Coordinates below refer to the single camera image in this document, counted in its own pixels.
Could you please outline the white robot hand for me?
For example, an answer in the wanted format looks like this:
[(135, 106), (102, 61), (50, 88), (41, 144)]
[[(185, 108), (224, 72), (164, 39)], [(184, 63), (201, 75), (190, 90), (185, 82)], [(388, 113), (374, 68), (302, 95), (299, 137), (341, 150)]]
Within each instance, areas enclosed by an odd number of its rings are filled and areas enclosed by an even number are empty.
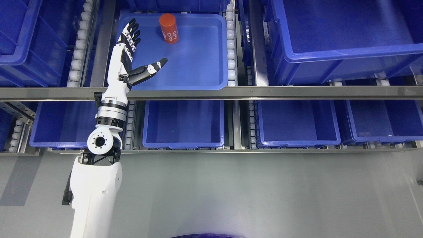
[(128, 47), (134, 53), (137, 45), (140, 43), (139, 35), (139, 24), (136, 23), (135, 18), (132, 18), (120, 33), (118, 44), (113, 47), (107, 74), (108, 87), (102, 94), (102, 102), (118, 101), (119, 103), (127, 103), (128, 87), (136, 86), (154, 77), (168, 62), (167, 58), (162, 58), (155, 63), (140, 66), (127, 73), (122, 62), (122, 57), (124, 59), (128, 58), (128, 48), (124, 42), (128, 42)]

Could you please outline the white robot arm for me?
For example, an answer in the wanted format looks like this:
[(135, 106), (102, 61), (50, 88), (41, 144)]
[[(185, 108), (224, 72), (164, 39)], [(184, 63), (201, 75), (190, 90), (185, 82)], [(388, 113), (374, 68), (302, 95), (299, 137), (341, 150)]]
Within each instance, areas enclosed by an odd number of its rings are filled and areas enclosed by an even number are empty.
[(120, 155), (128, 115), (127, 94), (131, 88), (154, 77), (167, 58), (133, 69), (133, 57), (140, 42), (139, 24), (131, 19), (112, 49), (107, 74), (107, 89), (96, 93), (95, 130), (87, 146), (75, 158), (62, 203), (74, 209), (71, 238), (107, 238), (112, 214), (122, 184)]

